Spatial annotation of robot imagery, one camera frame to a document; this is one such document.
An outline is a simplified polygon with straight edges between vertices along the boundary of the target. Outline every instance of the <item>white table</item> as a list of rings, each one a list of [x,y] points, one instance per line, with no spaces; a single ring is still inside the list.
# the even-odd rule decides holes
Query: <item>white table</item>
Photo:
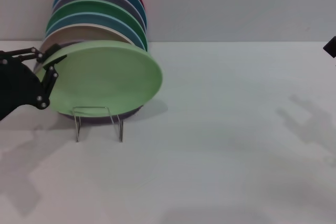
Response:
[[[335,223],[336,60],[323,45],[152,43],[164,83],[124,143],[95,126],[76,144],[72,120],[19,108],[0,123],[0,223]]]

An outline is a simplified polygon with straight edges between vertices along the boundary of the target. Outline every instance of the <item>green plate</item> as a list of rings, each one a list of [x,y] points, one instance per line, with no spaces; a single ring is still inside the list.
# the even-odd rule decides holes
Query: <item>green plate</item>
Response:
[[[46,31],[61,18],[82,12],[102,13],[123,21],[139,35],[147,48],[146,34],[140,23],[125,9],[103,0],[77,0],[62,6],[51,16]]]
[[[113,115],[151,100],[162,84],[159,65],[144,50],[119,41],[96,40],[63,48],[44,63],[68,55],[55,65],[59,73],[50,107],[72,115],[76,106],[107,106]],[[37,72],[42,80],[44,69]],[[101,109],[81,109],[82,116],[106,116]]]

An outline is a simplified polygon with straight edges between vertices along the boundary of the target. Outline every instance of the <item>beige plate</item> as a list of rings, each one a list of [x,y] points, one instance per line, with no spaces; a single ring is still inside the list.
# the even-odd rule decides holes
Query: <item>beige plate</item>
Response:
[[[53,44],[65,44],[74,40],[115,40],[134,43],[120,32],[95,24],[74,24],[62,27],[50,34],[42,43],[41,52],[45,52]]]

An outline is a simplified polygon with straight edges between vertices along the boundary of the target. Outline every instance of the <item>white wall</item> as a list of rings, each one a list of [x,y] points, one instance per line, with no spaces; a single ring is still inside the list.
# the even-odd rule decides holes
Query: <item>white wall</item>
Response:
[[[41,39],[53,0],[0,0],[0,39]],[[328,40],[336,0],[144,0],[152,41]]]

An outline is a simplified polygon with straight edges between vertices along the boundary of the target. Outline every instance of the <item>black object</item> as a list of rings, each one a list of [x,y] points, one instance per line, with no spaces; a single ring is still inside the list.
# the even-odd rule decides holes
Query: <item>black object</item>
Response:
[[[336,57],[336,36],[333,37],[323,48],[332,58]]]
[[[42,82],[22,62],[31,59],[44,62],[59,49],[61,47],[55,44],[44,54],[34,47],[0,51],[0,121],[21,105],[29,104],[40,110],[50,105],[49,97],[58,78],[54,65],[66,55],[44,66],[46,73]]]

